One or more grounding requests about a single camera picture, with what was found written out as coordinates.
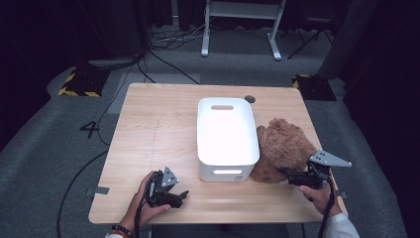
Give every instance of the gray carpet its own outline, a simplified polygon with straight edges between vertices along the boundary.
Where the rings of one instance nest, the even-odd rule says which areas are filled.
[[[275,61],[266,41],[267,31],[212,34],[206,59],[200,56],[200,39],[176,50],[154,53],[189,75],[199,75],[202,84],[290,87],[294,74],[316,73],[329,48],[325,39],[287,60],[300,39],[296,33],[277,37],[283,60]],[[150,54],[141,61],[143,69],[146,65],[150,76],[180,75]],[[112,71],[100,98],[58,96],[71,70],[52,78],[48,88],[51,101],[0,154],[0,230],[4,237],[56,236],[57,214],[68,185],[86,163],[107,150],[101,140],[108,144],[112,140],[120,107],[109,111],[108,106],[129,69]],[[144,80],[135,67],[128,75],[131,80]],[[350,218],[361,237],[406,237],[395,195],[342,101],[344,83],[335,79],[330,84],[337,101],[305,104],[323,148],[354,164],[350,169],[333,168],[341,191],[349,196],[345,203]],[[88,139],[88,132],[79,128],[99,119],[100,134]],[[69,191],[60,217],[62,237],[103,237],[110,228],[88,221],[91,197],[85,194],[97,185],[105,157],[90,164]],[[287,227],[290,237],[302,237],[299,224]],[[305,224],[306,237],[316,237],[318,229],[319,223]]]

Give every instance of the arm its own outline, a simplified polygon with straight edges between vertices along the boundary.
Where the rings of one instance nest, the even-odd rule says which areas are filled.
[[[299,190],[303,193],[306,199],[314,203],[315,208],[321,213],[325,214],[328,199],[330,198],[330,188],[312,189],[308,186],[300,186]],[[356,238],[359,237],[358,231],[349,218],[343,213],[338,203],[337,197],[327,220],[326,237],[340,237],[340,238]]]
[[[132,201],[127,209],[126,214],[121,219],[119,226],[127,229],[129,232],[125,232],[124,229],[115,229],[110,231],[105,237],[106,238],[119,238],[119,237],[133,237],[129,234],[134,234],[135,232],[135,224],[134,218],[136,216],[136,211],[139,206],[140,200],[142,199],[143,193],[146,190],[146,186],[148,184],[149,179],[151,178],[154,172],[150,172],[143,180],[139,186],[139,190],[134,194]],[[140,217],[140,226],[146,225],[152,218],[161,215],[171,209],[170,205],[162,205],[157,207],[150,207],[149,204],[146,202],[145,205],[142,207],[142,213]]]

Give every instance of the sleeve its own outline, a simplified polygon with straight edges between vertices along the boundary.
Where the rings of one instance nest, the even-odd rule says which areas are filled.
[[[119,234],[106,234],[105,235],[105,238],[123,238],[123,236],[122,235],[119,235]]]
[[[328,218],[326,238],[359,238],[355,225],[344,214]]]

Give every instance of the human hand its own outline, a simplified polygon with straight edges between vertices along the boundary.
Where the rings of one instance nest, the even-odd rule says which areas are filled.
[[[319,188],[319,189],[313,189],[309,186],[302,185],[299,187],[299,190],[303,193],[303,195],[306,197],[306,199],[312,201],[314,203],[315,208],[323,215],[325,215],[328,200],[330,199],[330,193],[331,189],[329,186]],[[330,213],[328,214],[328,217],[337,215],[339,213],[343,212],[340,208],[340,205],[337,200],[334,202],[333,207],[330,210]]]
[[[135,229],[134,219],[136,216],[136,211],[139,207],[139,203],[142,199],[143,193],[145,193],[146,186],[148,185],[148,182],[153,174],[154,172],[150,172],[145,178],[143,178],[142,182],[140,183],[139,190],[134,194],[126,214],[120,221],[120,225],[129,229],[130,231],[134,231]],[[171,210],[171,206],[168,204],[150,207],[149,204],[146,202],[145,205],[142,207],[142,213],[140,215],[140,226],[146,225],[152,218],[161,215],[169,210]]]

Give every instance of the bracelet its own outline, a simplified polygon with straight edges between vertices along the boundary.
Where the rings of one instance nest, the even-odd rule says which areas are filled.
[[[124,234],[128,235],[130,238],[133,238],[134,237],[133,233],[131,233],[131,231],[129,229],[127,229],[126,227],[124,227],[124,226],[113,225],[112,226],[112,230],[122,231],[122,232],[124,232]]]

